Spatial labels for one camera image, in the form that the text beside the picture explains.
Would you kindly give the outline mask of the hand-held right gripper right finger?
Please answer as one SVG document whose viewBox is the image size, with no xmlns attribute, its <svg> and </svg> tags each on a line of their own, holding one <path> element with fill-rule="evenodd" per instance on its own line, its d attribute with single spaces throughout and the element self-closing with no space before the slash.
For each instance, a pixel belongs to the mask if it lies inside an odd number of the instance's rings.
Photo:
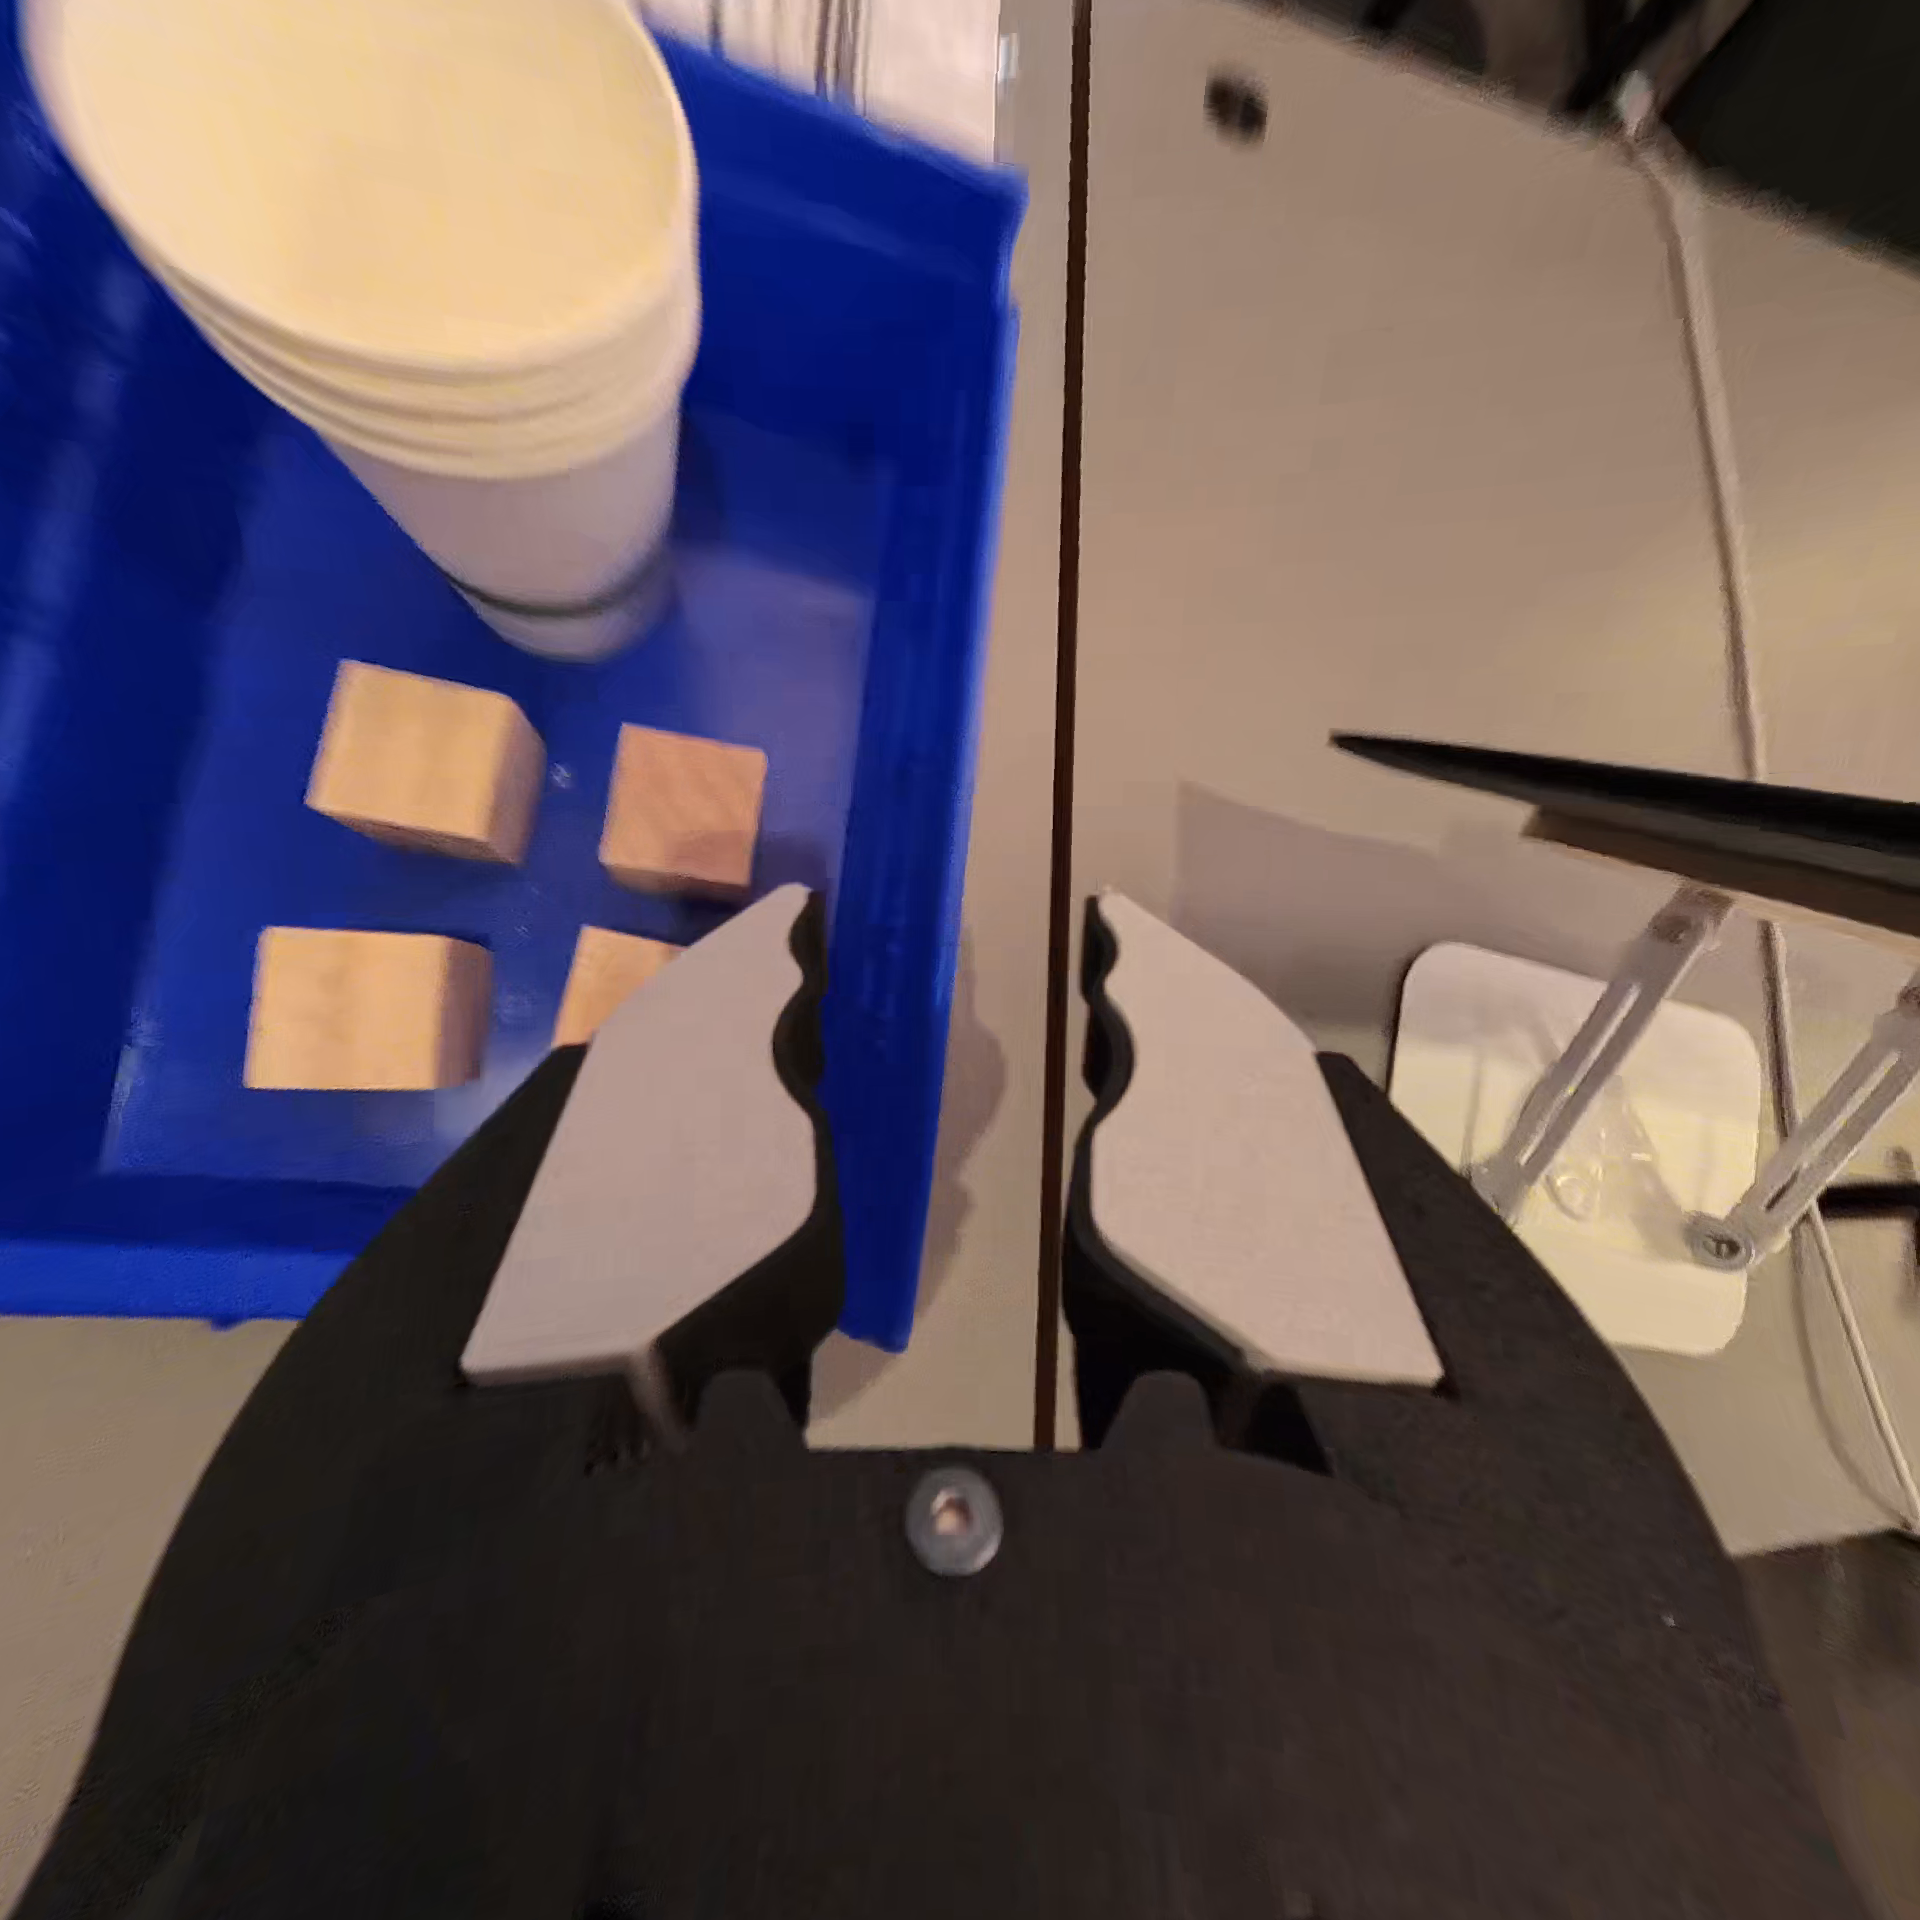
<svg viewBox="0 0 1920 1920">
<path fill-rule="evenodd" d="M 1442 1359 L 1307 1034 L 1124 893 L 1088 900 L 1083 957 L 1091 1254 L 1252 1374 L 1436 1387 Z"/>
</svg>

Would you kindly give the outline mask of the blue plastic bin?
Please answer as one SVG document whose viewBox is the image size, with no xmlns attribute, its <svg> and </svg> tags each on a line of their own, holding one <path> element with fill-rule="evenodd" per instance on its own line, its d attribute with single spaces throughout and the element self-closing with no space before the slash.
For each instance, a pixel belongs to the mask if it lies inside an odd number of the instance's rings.
<svg viewBox="0 0 1920 1920">
<path fill-rule="evenodd" d="M 675 590 L 604 662 L 498 639 L 135 262 L 4 20 L 4 1315 L 298 1319 L 547 1053 L 582 925 L 715 900 L 596 857 L 621 724 L 766 753 L 752 891 L 831 915 L 842 1331 L 912 1331 L 987 655 L 1023 190 L 685 43 L 704 174 Z M 304 804 L 346 658 L 493 689 L 548 755 L 517 869 Z M 485 1074 L 242 1083 L 264 925 L 487 947 Z"/>
</svg>

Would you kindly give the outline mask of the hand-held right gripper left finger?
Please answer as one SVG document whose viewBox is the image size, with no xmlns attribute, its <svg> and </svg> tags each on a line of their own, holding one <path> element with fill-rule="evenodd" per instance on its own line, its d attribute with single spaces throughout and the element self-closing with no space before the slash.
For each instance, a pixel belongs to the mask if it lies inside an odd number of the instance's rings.
<svg viewBox="0 0 1920 1920">
<path fill-rule="evenodd" d="M 824 923 L 821 893 L 778 886 L 595 1028 L 466 1337 L 469 1382 L 808 1382 L 842 1313 Z"/>
</svg>

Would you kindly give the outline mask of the white document stand with instructions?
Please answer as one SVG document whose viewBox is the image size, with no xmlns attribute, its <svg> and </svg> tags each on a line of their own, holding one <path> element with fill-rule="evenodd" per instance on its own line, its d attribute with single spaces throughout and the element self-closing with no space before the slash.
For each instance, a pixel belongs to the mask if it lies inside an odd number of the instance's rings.
<svg viewBox="0 0 1920 1920">
<path fill-rule="evenodd" d="M 1916 977 L 1771 1150 L 1759 1045 L 1678 991 L 1739 915 L 1916 948 L 1916 804 L 1410 737 L 1330 746 L 1514 799 L 1531 842 L 1668 883 L 1605 980 L 1472 943 L 1422 951 L 1388 1093 L 1605 1342 L 1720 1353 L 1750 1268 L 1916 1090 Z"/>
</svg>

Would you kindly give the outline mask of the wooden cube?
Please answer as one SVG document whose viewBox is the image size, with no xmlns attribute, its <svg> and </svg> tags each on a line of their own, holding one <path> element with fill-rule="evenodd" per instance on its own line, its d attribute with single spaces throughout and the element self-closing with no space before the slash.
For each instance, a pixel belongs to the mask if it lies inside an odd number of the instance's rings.
<svg viewBox="0 0 1920 1920">
<path fill-rule="evenodd" d="M 582 925 L 567 967 L 551 1047 L 588 1045 L 602 1023 L 678 954 L 676 943 Z"/>
<path fill-rule="evenodd" d="M 621 886 L 735 900 L 749 893 L 767 756 L 759 748 L 623 724 L 599 865 Z"/>
<path fill-rule="evenodd" d="M 251 1090 L 424 1093 L 485 1066 L 490 948 L 429 932 L 270 925 L 246 1022 Z"/>
<path fill-rule="evenodd" d="M 544 740 L 512 697 L 343 660 L 304 804 L 389 849 L 515 869 L 544 775 Z"/>
</svg>

